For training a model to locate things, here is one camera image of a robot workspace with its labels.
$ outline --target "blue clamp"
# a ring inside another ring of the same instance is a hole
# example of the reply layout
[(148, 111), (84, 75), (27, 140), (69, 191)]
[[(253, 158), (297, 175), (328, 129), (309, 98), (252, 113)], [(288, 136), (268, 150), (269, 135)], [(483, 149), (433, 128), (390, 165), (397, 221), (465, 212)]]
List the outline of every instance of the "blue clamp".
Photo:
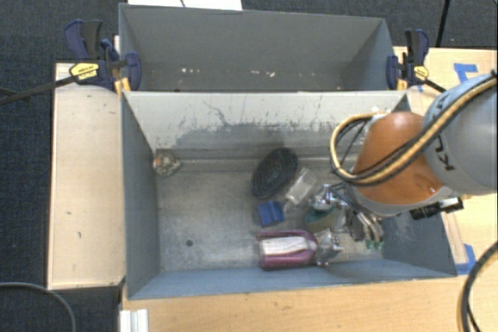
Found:
[(120, 77), (128, 78), (130, 88), (138, 90), (142, 79), (142, 64), (136, 52), (127, 53), (120, 61), (117, 50), (108, 39), (100, 42), (103, 59), (100, 57), (99, 38), (102, 21), (82, 21), (76, 19), (64, 28), (66, 46), (71, 50), (78, 61), (92, 60), (98, 63), (98, 75), (84, 81), (77, 81), (80, 85), (95, 85), (114, 91), (114, 83), (118, 80), (113, 70), (119, 71)]
[(261, 219), (261, 226), (263, 227), (277, 224), (285, 220), (282, 206), (278, 201), (268, 201), (264, 204), (259, 204), (258, 212)]
[(400, 80), (408, 87), (426, 83), (423, 63), (429, 53), (429, 37), (422, 30), (406, 30), (405, 36), (408, 52), (403, 53), (402, 63), (395, 55), (388, 57), (386, 80), (389, 89), (397, 89)]

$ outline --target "blue tape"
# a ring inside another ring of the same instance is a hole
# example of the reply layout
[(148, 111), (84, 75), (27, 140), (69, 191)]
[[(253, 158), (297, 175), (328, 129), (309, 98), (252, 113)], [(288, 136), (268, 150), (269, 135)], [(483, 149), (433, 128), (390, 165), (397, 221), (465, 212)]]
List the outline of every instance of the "blue tape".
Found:
[(467, 72), (477, 72), (476, 64), (454, 64), (454, 70), (457, 72), (460, 83), (467, 80)]
[(475, 264), (475, 254), (472, 245), (464, 243), (465, 252), (467, 253), (468, 262), (456, 264), (458, 275), (467, 275)]

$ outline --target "blue block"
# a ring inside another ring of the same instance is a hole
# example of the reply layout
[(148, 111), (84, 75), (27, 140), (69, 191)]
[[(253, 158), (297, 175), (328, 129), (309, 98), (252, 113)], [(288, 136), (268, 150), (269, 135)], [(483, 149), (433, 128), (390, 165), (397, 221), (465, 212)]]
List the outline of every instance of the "blue block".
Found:
[(280, 202), (277, 201), (268, 201), (264, 204), (259, 204), (258, 212), (263, 227), (280, 223), (285, 220), (282, 206), (280, 205)]

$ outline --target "small metal object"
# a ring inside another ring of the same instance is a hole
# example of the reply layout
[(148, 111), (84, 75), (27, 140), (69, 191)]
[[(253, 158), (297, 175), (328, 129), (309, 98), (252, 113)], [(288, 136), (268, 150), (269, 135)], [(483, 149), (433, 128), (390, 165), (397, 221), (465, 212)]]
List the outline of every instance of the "small metal object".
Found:
[(162, 177), (171, 176), (181, 167), (181, 163), (166, 151), (158, 152), (154, 158), (153, 169)]

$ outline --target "clear plastic bottle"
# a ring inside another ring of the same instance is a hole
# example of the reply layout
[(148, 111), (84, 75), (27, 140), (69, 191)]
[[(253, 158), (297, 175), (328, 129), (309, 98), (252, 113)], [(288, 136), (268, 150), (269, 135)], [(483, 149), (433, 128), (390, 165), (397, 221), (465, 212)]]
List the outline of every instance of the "clear plastic bottle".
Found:
[(283, 206), (284, 212), (288, 212), (302, 204), (314, 192), (318, 179), (308, 168), (302, 168), (296, 181), (286, 193), (286, 203)]

